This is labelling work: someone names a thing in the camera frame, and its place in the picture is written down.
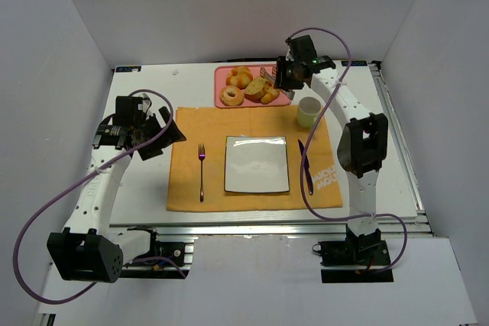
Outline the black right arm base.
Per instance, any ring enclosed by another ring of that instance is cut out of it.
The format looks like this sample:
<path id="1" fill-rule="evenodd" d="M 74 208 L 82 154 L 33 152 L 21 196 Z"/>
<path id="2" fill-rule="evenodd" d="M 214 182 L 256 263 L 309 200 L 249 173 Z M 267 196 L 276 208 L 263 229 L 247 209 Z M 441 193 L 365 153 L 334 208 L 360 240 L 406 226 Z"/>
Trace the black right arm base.
<path id="1" fill-rule="evenodd" d="M 381 231 L 355 236 L 346 230 L 344 240 L 325 240 L 312 246 L 320 257 L 321 280 L 324 284 L 388 283 L 393 272 L 387 243 Z"/>

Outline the metal serving tongs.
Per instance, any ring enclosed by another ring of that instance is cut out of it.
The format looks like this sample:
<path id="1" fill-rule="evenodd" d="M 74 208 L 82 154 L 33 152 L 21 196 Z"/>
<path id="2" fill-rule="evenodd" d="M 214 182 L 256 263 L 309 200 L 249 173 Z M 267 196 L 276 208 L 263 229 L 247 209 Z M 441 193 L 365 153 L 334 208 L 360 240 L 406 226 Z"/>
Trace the metal serving tongs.
<path id="1" fill-rule="evenodd" d="M 261 66 L 260 77 L 266 78 L 274 84 L 276 82 L 276 77 L 277 77 L 277 67 L 270 65 L 270 69 L 267 69 L 265 66 Z M 279 89 L 279 91 L 283 95 L 285 95 L 290 101 L 294 100 L 295 97 L 294 91 L 284 90 L 284 89 Z"/>

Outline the sliced loaf bread piece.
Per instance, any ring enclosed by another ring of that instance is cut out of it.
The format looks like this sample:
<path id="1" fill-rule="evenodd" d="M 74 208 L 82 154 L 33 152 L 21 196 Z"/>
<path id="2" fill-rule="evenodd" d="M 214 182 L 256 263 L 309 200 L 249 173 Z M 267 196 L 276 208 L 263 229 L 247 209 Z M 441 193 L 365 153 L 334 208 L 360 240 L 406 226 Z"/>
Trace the sliced loaf bread piece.
<path id="1" fill-rule="evenodd" d="M 268 82 L 268 79 L 257 76 L 245 88 L 244 97 L 252 101 L 260 100 L 267 93 Z"/>

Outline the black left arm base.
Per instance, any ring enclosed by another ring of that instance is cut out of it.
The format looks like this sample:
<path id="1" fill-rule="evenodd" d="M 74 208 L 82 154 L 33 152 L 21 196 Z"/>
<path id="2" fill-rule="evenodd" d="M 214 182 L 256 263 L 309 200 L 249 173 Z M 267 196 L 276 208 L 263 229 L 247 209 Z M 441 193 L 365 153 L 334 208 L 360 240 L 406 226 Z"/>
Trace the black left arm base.
<path id="1" fill-rule="evenodd" d="M 153 228 L 135 227 L 130 231 L 150 234 L 149 251 L 123 266 L 123 279 L 184 279 L 191 267 L 191 244 L 181 240 L 164 240 Z"/>

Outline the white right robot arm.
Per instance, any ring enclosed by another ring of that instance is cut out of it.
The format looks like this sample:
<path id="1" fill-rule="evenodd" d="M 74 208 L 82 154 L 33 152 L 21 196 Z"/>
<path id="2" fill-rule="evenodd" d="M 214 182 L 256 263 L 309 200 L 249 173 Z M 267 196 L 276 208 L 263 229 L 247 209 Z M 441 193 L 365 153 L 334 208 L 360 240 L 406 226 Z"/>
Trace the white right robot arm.
<path id="1" fill-rule="evenodd" d="M 387 156 L 388 120 L 361 104 L 328 56 L 319 56 L 309 35 L 288 37 L 277 59 L 274 85 L 285 92 L 308 86 L 325 102 L 342 128 L 337 157 L 348 178 L 349 216 L 343 241 L 321 243 L 323 266 L 369 266 L 381 246 L 376 185 Z"/>

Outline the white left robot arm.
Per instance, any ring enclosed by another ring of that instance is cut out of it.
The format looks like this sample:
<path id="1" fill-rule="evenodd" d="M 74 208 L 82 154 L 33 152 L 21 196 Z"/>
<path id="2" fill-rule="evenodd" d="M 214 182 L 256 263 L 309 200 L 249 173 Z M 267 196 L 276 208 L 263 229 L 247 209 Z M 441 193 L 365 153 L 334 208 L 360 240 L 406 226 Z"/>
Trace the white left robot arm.
<path id="1" fill-rule="evenodd" d="M 152 93 L 137 90 L 115 100 L 115 112 L 98 126 L 92 142 L 90 178 L 63 230 L 52 233 L 47 249 L 64 280 L 114 283 L 124 265 L 153 261 L 161 254 L 156 233 L 132 228 L 110 231 L 110 218 L 121 181 L 133 156 L 149 160 L 185 136 L 171 109 L 151 111 Z"/>

